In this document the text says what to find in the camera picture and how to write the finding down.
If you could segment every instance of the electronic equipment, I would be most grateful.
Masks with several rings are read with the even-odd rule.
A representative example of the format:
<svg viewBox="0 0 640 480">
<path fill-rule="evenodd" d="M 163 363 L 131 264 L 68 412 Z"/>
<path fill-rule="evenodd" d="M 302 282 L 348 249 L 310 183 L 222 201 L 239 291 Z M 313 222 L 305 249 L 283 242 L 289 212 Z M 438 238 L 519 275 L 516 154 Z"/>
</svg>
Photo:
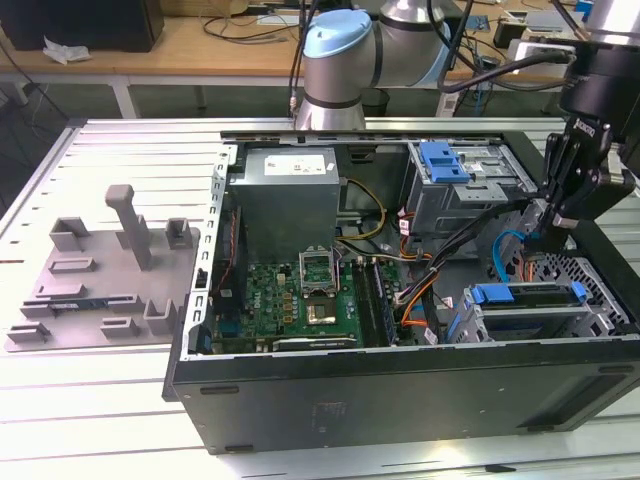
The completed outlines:
<svg viewBox="0 0 640 480">
<path fill-rule="evenodd" d="M 17 50 L 44 47 L 44 37 L 89 50 L 148 52 L 164 26 L 159 0 L 0 0 L 2 29 Z"/>
<path fill-rule="evenodd" d="M 221 137 L 167 377 L 208 452 L 567 431 L 640 379 L 640 279 L 598 227 L 571 255 L 523 256 L 544 211 L 524 135 Z M 234 217 L 233 251 L 260 254 L 207 261 Z"/>
<path fill-rule="evenodd" d="M 498 48 L 509 48 L 512 40 L 522 38 L 522 34 L 527 29 L 527 24 L 514 19 L 509 21 L 505 18 L 498 20 L 496 33 L 493 36 L 493 44 Z"/>
</svg>

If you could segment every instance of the black box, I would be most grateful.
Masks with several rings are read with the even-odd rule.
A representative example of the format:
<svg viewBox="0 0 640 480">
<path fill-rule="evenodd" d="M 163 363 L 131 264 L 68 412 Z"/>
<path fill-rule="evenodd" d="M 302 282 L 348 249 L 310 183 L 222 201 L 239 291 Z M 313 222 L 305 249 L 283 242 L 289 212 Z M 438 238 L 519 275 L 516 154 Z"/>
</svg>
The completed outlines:
<svg viewBox="0 0 640 480">
<path fill-rule="evenodd" d="M 0 0 L 2 28 L 17 50 L 44 37 L 89 50 L 148 52 L 164 26 L 160 0 Z"/>
</svg>

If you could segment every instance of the expansion slot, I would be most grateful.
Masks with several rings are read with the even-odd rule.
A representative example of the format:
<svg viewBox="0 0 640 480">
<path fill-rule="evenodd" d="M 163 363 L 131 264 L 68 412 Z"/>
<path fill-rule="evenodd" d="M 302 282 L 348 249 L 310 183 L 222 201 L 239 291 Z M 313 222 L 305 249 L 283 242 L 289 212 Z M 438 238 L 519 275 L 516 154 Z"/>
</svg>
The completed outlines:
<svg viewBox="0 0 640 480">
<path fill-rule="evenodd" d="M 363 343 L 388 347 L 395 339 L 393 320 L 376 264 L 352 264 Z"/>
</svg>

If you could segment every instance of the white paper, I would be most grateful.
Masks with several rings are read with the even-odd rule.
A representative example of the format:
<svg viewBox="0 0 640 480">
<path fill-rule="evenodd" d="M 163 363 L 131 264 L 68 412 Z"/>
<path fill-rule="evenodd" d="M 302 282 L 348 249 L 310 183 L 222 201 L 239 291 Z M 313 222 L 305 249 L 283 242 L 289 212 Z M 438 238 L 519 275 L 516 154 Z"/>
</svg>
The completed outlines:
<svg viewBox="0 0 640 480">
<path fill-rule="evenodd" d="M 438 344 L 438 337 L 436 337 L 436 334 L 433 333 L 430 328 L 425 328 L 425 330 L 424 330 L 424 338 L 425 338 L 425 340 L 427 341 L 427 343 L 429 345 L 437 345 Z"/>
<path fill-rule="evenodd" d="M 265 175 L 324 175 L 322 155 L 269 155 L 264 159 Z"/>
<path fill-rule="evenodd" d="M 80 62 L 91 58 L 87 47 L 67 47 L 66 45 L 58 45 L 47 37 L 44 37 L 44 43 L 46 47 L 42 52 L 47 57 L 63 65 L 66 65 L 69 62 Z"/>
<path fill-rule="evenodd" d="M 479 163 L 465 163 L 464 168 L 467 172 L 484 172 Z"/>
</svg>

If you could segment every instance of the cable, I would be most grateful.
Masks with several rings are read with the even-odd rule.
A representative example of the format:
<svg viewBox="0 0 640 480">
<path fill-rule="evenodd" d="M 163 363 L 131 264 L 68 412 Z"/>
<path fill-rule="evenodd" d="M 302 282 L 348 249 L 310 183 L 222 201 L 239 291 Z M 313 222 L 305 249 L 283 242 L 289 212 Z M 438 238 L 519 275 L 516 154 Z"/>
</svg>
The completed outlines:
<svg viewBox="0 0 640 480">
<path fill-rule="evenodd" d="M 569 14 L 569 12 L 567 12 L 567 9 L 564 8 L 564 5 L 562 5 L 560 0 L 551 0 L 551 3 L 554 7 L 556 7 L 556 10 L 558 11 L 562 19 L 567 22 L 567 25 L 571 27 L 571 30 L 573 30 L 573 33 L 576 35 L 578 40 L 589 40 L 589 34 L 583 28 L 578 26 L 573 17 Z"/>
<path fill-rule="evenodd" d="M 534 10 L 544 10 L 544 9 L 538 7 L 537 5 L 531 5 L 530 3 L 527 3 L 525 0 L 520 0 L 520 3 L 522 5 L 524 5 L 525 7 L 533 8 Z"/>
<path fill-rule="evenodd" d="M 469 5 L 469 3 L 473 4 L 473 0 L 467 0 L 467 5 Z M 436 20 L 435 20 L 435 16 L 433 14 L 433 0 L 427 0 L 427 16 L 429 17 L 429 21 L 431 22 L 432 25 L 436 25 Z M 465 23 L 464 21 L 466 21 L 465 19 L 463 19 L 463 21 L 461 21 L 460 26 L 458 28 L 458 31 L 460 31 L 460 29 L 462 29 L 462 31 L 464 32 L 465 30 Z M 440 31 L 440 29 L 438 28 L 434 28 L 436 34 L 438 35 L 438 37 L 440 38 L 440 41 L 444 44 L 445 47 L 447 47 L 449 49 L 449 53 L 451 53 L 452 51 L 454 52 L 454 54 L 467 66 L 471 69 L 472 72 L 476 73 L 476 74 L 480 74 L 483 72 L 482 69 L 478 69 L 478 67 L 474 64 L 474 62 L 472 62 L 471 60 L 469 60 L 467 57 L 465 57 L 462 52 L 460 52 L 459 49 L 459 42 L 458 45 L 456 45 L 456 47 L 454 48 L 452 46 L 452 43 L 449 42 L 449 40 L 444 36 L 444 34 Z M 451 65 L 451 62 L 453 61 L 453 56 L 449 56 L 447 55 L 447 60 L 445 61 L 445 67 L 443 67 L 442 71 L 440 72 L 441 75 L 444 74 L 446 75 L 446 69 L 448 68 L 448 65 Z M 507 90 L 514 90 L 517 92 L 541 92 L 544 90 L 549 90 L 552 88 L 558 88 L 558 87 L 562 87 L 564 85 L 564 80 L 559 81 L 559 82 L 552 82 L 552 83 L 547 83 L 547 84 L 543 84 L 543 85 L 535 85 L 535 86 L 523 86 L 523 85 L 514 85 L 512 83 L 507 83 L 505 81 L 502 80 L 498 80 L 498 79 L 492 79 L 491 80 L 493 83 L 495 83 L 496 85 L 498 85 L 499 87 L 505 88 Z"/>
<path fill-rule="evenodd" d="M 347 178 L 347 184 L 349 183 L 353 183 L 354 185 L 357 185 L 358 187 L 360 187 L 367 195 L 369 195 L 378 204 L 378 208 L 380 209 L 380 222 L 378 223 L 378 226 L 373 230 L 371 230 L 370 232 L 361 233 L 359 235 L 340 236 L 336 238 L 338 240 L 364 240 L 366 238 L 371 238 L 377 235 L 384 227 L 384 222 L 386 221 L 386 217 L 387 217 L 386 212 L 384 210 L 384 205 L 382 205 L 382 202 L 380 201 L 380 199 L 378 199 L 378 197 L 376 197 L 371 190 L 369 190 L 366 186 L 364 186 L 358 180 Z"/>
<path fill-rule="evenodd" d="M 207 35 L 211 35 L 212 37 L 216 37 L 219 38 L 221 40 L 225 40 L 227 42 L 241 42 L 243 45 L 260 45 L 261 43 L 259 43 L 260 40 L 269 40 L 268 43 L 274 43 L 274 42 L 279 42 L 281 40 L 278 40 L 277 38 L 273 37 L 274 33 L 278 33 L 278 32 L 284 32 L 285 30 L 289 30 L 291 28 L 294 27 L 294 25 L 289 25 L 286 27 L 282 27 L 282 28 L 276 28 L 274 30 L 269 30 L 268 32 L 262 32 L 262 33 L 254 33 L 252 35 L 245 35 L 242 37 L 229 37 L 227 35 L 222 35 L 221 33 L 216 33 L 216 32 L 212 32 L 211 30 L 209 30 L 207 27 L 209 25 L 211 25 L 213 22 L 217 21 L 217 20 L 222 20 L 224 17 L 214 17 L 211 18 L 209 20 L 207 20 L 204 25 L 202 25 L 202 29 L 203 31 L 207 34 Z M 247 43 L 247 41 L 250 40 L 256 40 L 256 42 L 250 42 Z"/>
<path fill-rule="evenodd" d="M 305 9 L 306 5 L 304 4 L 305 0 L 300 0 L 301 9 Z M 300 38 L 298 39 L 298 45 L 296 46 L 296 51 L 293 55 L 293 63 L 291 65 L 291 72 L 289 74 L 289 114 L 290 116 L 295 116 L 296 107 L 298 104 L 297 101 L 297 91 L 298 91 L 298 81 L 300 79 L 300 69 L 302 68 L 302 57 L 304 56 L 304 46 L 307 42 L 307 35 L 309 33 L 309 28 L 311 27 L 311 21 L 313 20 L 313 16 L 318 9 L 318 5 L 320 0 L 313 0 L 311 6 L 309 7 L 309 13 L 307 15 L 306 20 L 304 21 L 304 25 L 302 26 Z"/>
<path fill-rule="evenodd" d="M 388 258 L 389 260 L 395 260 L 396 262 L 410 262 L 413 263 L 415 260 L 410 260 L 408 258 L 396 257 L 394 255 L 389 255 L 387 253 L 372 253 L 365 252 L 364 250 L 356 247 L 352 243 L 347 242 L 346 240 L 337 240 L 337 243 L 342 245 L 344 248 L 349 250 L 351 253 L 355 253 L 356 255 L 361 255 L 363 257 L 373 257 L 373 258 Z"/>
<path fill-rule="evenodd" d="M 422 297 L 422 295 L 429 289 L 429 287 L 431 287 L 431 285 L 433 285 L 433 283 L 438 279 L 438 275 L 436 274 L 432 280 L 430 280 L 424 287 L 422 287 L 422 289 L 416 294 L 415 297 L 413 297 L 413 299 L 409 302 L 409 305 L 407 305 L 406 310 L 404 311 L 404 314 L 402 315 L 402 320 L 400 321 L 400 325 L 402 325 L 403 327 L 408 326 L 413 324 L 414 322 L 408 321 L 407 319 L 409 318 L 409 315 L 411 313 L 411 309 L 413 308 L 413 306 L 417 303 L 418 299 L 420 297 Z"/>
<path fill-rule="evenodd" d="M 513 235 L 521 242 L 524 242 L 524 239 L 526 237 L 526 235 L 522 232 L 518 232 L 516 230 L 505 230 L 500 235 L 498 235 L 498 237 L 493 242 L 493 247 L 491 248 L 491 256 L 493 257 L 493 264 L 496 267 L 496 272 L 498 273 L 500 280 L 504 283 L 509 282 L 509 276 L 507 275 L 507 271 L 505 270 L 504 265 L 502 263 L 502 259 L 500 258 L 500 243 L 502 242 L 502 239 L 505 238 L 507 235 Z"/>
<path fill-rule="evenodd" d="M 24 78 L 27 79 L 27 81 L 33 85 L 35 88 L 37 88 L 40 93 L 42 94 L 42 96 L 44 98 L 47 99 L 47 101 L 51 104 L 51 106 L 53 108 L 56 109 L 56 111 L 60 114 L 61 117 L 63 117 L 65 120 L 69 120 L 69 116 L 64 113 L 64 111 L 56 104 L 56 102 L 54 102 L 53 100 L 51 100 L 51 97 L 49 97 L 49 95 L 47 95 L 47 93 L 40 88 L 40 85 L 38 85 L 36 82 L 34 82 L 31 77 L 27 74 L 27 72 L 25 72 L 13 59 L 13 57 L 11 56 L 11 54 L 9 54 L 9 51 L 7 50 L 7 47 L 4 46 L 4 42 L 0 41 L 0 49 L 4 52 L 5 56 L 7 57 L 7 59 L 9 59 L 9 62 L 11 62 L 11 65 L 13 65 L 13 68 L 15 68 Z"/>
<path fill-rule="evenodd" d="M 400 292 L 396 298 L 396 303 L 401 306 L 407 304 L 410 299 L 414 297 L 416 292 L 420 291 L 420 289 L 422 289 L 424 285 L 433 278 L 433 275 L 438 274 L 440 268 L 442 268 L 448 260 L 448 257 L 457 252 L 462 245 L 476 238 L 490 220 L 505 213 L 524 210 L 531 201 L 532 198 L 520 198 L 488 208 L 476 218 L 470 220 L 456 232 L 451 234 L 451 236 L 449 236 L 449 238 L 442 244 L 440 249 L 433 254 L 431 260 L 429 260 L 429 263 L 427 264 L 427 274 L 418 280 L 413 286 L 407 288 L 403 292 Z"/>
<path fill-rule="evenodd" d="M 445 73 L 438 79 L 438 89 L 443 93 L 457 93 L 466 88 L 471 88 L 475 85 L 478 85 L 479 83 L 490 81 L 496 77 L 513 72 L 514 70 L 519 70 L 521 68 L 531 67 L 540 63 L 557 62 L 561 60 L 566 60 L 568 63 L 571 57 L 571 55 L 561 51 L 540 53 L 538 55 L 532 55 L 531 57 L 516 60 L 505 65 L 500 65 L 499 67 L 480 73 L 479 75 L 470 78 L 469 80 L 458 82 L 453 85 L 445 85 Z"/>
<path fill-rule="evenodd" d="M 231 254 L 229 255 L 229 265 L 227 265 L 227 269 L 224 271 L 224 274 L 220 278 L 220 281 L 218 282 L 218 286 L 215 288 L 215 290 L 211 291 L 211 295 L 215 295 L 220 291 L 220 288 L 222 288 L 222 285 L 224 285 L 225 280 L 227 279 L 227 277 L 229 276 L 229 273 L 231 272 L 231 267 L 233 266 L 233 259 L 236 256 L 235 239 L 236 239 L 236 212 L 233 211 L 233 213 L 231 214 Z"/>
</svg>

